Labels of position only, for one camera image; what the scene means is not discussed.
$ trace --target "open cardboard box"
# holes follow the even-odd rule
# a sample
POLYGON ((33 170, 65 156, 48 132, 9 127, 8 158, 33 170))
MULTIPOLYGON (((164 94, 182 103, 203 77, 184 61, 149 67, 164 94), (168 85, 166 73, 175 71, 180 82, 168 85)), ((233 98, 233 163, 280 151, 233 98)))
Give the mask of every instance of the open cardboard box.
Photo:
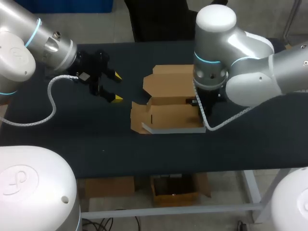
POLYGON ((204 133, 194 100, 193 65, 156 65, 143 80, 151 98, 147 105, 132 102, 131 129, 140 134, 204 133))
MULTIPOLYGON (((189 188, 186 193, 176 193, 177 186, 175 186, 174 191, 172 193, 161 193, 158 192, 157 185, 159 185, 159 182, 155 182, 155 180, 164 180, 164 178, 155 178, 151 177, 151 188, 152 188, 152 194, 153 194, 153 200, 154 204, 159 207, 171 207, 171 206, 190 206, 195 205, 199 202, 199 195, 205 195, 207 197, 211 197, 211 189, 209 186, 207 174, 204 173, 195 173, 191 175, 191 182, 190 180, 184 180, 180 181, 180 186, 182 188, 189 188)), ((166 189, 172 189, 171 184, 169 186, 168 183, 164 181, 161 182, 161 186, 166 189)))

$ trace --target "black table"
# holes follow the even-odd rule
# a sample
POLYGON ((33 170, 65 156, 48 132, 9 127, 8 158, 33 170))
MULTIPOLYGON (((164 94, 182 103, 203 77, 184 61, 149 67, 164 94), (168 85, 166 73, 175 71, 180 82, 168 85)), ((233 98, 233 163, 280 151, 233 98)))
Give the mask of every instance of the black table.
MULTIPOLYGON (((83 45, 104 49, 123 82, 103 79, 125 100, 108 104, 88 87, 61 80, 53 87, 57 113, 31 128, 1 126, 0 145, 34 145, 55 151, 77 178, 192 173, 308 166, 308 94, 293 93, 263 103, 223 128, 205 134, 141 135, 130 130, 131 101, 147 103, 143 77, 156 64, 191 64, 192 42, 83 45)), ((6 118, 20 123, 51 112, 44 67, 25 83, 10 103, 6 118)), ((217 104, 210 121, 217 125, 242 108, 217 104)))

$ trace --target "cardboard flap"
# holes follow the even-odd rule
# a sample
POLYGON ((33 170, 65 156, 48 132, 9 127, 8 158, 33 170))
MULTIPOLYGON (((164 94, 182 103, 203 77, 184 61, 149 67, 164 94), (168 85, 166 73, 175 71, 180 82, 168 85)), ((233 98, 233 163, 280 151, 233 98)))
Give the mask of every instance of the cardboard flap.
POLYGON ((193 74, 193 65, 156 65, 153 74, 193 74))
POLYGON ((149 75, 143 80, 143 89, 152 97, 195 97, 193 74, 149 75))
POLYGON ((130 111, 130 128, 140 134, 150 134, 142 127, 142 122, 147 124, 151 122, 151 118, 148 118, 147 106, 132 102, 130 111))

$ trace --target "metal table leg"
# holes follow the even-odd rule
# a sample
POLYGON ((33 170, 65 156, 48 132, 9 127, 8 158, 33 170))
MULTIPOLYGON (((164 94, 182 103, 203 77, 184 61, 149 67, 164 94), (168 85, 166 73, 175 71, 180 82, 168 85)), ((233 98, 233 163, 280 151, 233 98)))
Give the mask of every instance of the metal table leg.
POLYGON ((294 0, 292 10, 290 12, 287 24, 285 25, 283 35, 282 35, 282 39, 286 44, 289 44, 288 35, 289 35, 290 27, 292 25, 292 22, 295 16, 298 13, 298 10, 301 4, 302 4, 302 0, 294 0))

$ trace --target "gray floor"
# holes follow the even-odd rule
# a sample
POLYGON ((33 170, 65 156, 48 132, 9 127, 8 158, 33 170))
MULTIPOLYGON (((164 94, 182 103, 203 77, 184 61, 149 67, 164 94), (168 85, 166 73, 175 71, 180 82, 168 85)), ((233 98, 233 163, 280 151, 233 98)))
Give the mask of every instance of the gray floor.
MULTIPOLYGON (((114 0, 112 13, 103 14, 38 14, 43 22, 66 33, 76 43, 133 42, 128 9, 123 0, 114 0)), ((187 0, 189 8, 198 11, 212 0, 187 0)), ((228 6, 237 14, 238 25, 254 34, 280 38, 288 19, 291 0, 229 0, 228 6)), ((303 0, 301 10, 290 32, 308 34, 308 0, 303 0)))
MULTIPOLYGON (((198 11, 211 0, 187 0, 191 10, 198 11)), ((228 6, 234 9, 238 25, 244 30, 265 37, 280 38, 288 18, 291 0, 230 0, 228 6)), ((291 28, 291 33, 308 34, 308 0, 303 5, 291 28)), ((106 14, 39 14, 39 17, 56 30, 65 32, 76 43, 133 42, 128 9, 123 0, 115 0, 112 13, 106 14)), ((0 107, 0 116, 6 107, 0 107)), ((261 193, 264 193, 277 170, 255 171, 261 193)), ((201 198, 204 205, 233 204, 246 202, 241 179, 235 172, 209 173, 213 196, 201 198)), ((133 197, 100 198, 90 200, 90 211, 119 208, 148 208, 152 206, 148 192, 137 191, 133 197)), ((237 220, 250 223, 250 231, 273 231, 271 220, 264 224, 251 224, 248 212, 173 215, 142 217, 143 231, 234 231, 237 220)), ((113 231, 136 231, 133 218, 115 219, 113 231)))
MULTIPOLYGON (((255 176, 263 195, 273 181, 278 170, 256 170, 255 176)), ((247 195, 243 189, 243 181, 238 172, 210 172, 208 173, 212 190, 212 198, 201 196, 201 204, 241 204, 247 202, 247 195)), ((89 211, 115 210, 119 208, 151 208, 153 206, 150 189, 143 188, 133 197, 106 197, 90 199, 89 211)), ((216 214, 189 214, 171 216, 141 217, 143 231, 235 231, 238 220, 249 224, 250 231, 274 231, 271 220, 263 224, 252 224, 250 212, 229 212, 216 214)), ((113 231, 136 231, 134 218, 117 218, 113 231)))

